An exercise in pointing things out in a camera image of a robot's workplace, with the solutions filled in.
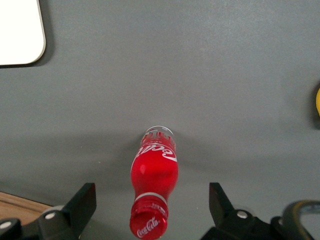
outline gray table surface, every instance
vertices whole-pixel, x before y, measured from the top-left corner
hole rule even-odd
[[[320,198],[318,0],[41,0],[46,52],[0,69],[0,190],[65,204],[96,183],[83,240],[133,240],[144,130],[176,136],[162,240],[213,226],[209,182],[263,221]],[[303,223],[316,239],[319,217]]]

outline white object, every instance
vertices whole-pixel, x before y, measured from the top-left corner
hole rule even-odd
[[[33,63],[45,48],[39,0],[0,0],[0,65]]]

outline bottle cap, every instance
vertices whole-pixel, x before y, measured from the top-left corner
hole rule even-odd
[[[154,196],[142,197],[132,206],[130,229],[142,240],[160,238],[167,229],[168,207]]]

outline bottle label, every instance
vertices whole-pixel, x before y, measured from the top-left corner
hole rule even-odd
[[[171,149],[169,149],[166,145],[161,143],[148,143],[145,146],[140,147],[138,153],[135,158],[139,157],[142,154],[145,154],[149,151],[162,151],[162,157],[177,162],[177,157]]]
[[[146,225],[144,228],[138,229],[136,231],[136,235],[139,238],[142,238],[144,235],[151,232],[156,226],[158,226],[159,223],[160,223],[160,221],[156,220],[156,217],[154,216],[153,218],[151,218],[150,220],[148,220],[146,222]]]

